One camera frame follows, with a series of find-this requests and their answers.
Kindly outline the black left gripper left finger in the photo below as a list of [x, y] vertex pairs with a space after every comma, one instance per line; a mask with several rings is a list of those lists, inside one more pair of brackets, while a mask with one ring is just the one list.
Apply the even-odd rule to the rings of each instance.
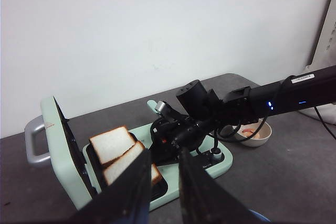
[[148, 223], [150, 199], [151, 156], [145, 150], [69, 223]]

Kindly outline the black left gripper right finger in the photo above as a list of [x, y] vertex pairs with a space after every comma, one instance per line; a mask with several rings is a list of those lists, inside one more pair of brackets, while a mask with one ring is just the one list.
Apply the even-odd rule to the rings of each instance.
[[179, 195], [184, 223], [255, 223], [249, 209], [193, 160], [186, 148], [179, 154]]

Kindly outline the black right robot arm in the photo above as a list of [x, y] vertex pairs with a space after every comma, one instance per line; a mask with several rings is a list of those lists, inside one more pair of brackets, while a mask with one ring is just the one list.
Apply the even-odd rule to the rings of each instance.
[[150, 128], [150, 151], [157, 162], [177, 157], [184, 147], [196, 150], [210, 132], [215, 142], [228, 142], [231, 134], [221, 134], [227, 125], [252, 124], [269, 116], [334, 103], [335, 66], [256, 88], [246, 86], [227, 93], [223, 99], [194, 80], [181, 87], [176, 97], [186, 114], [165, 101], [155, 107], [160, 117]]

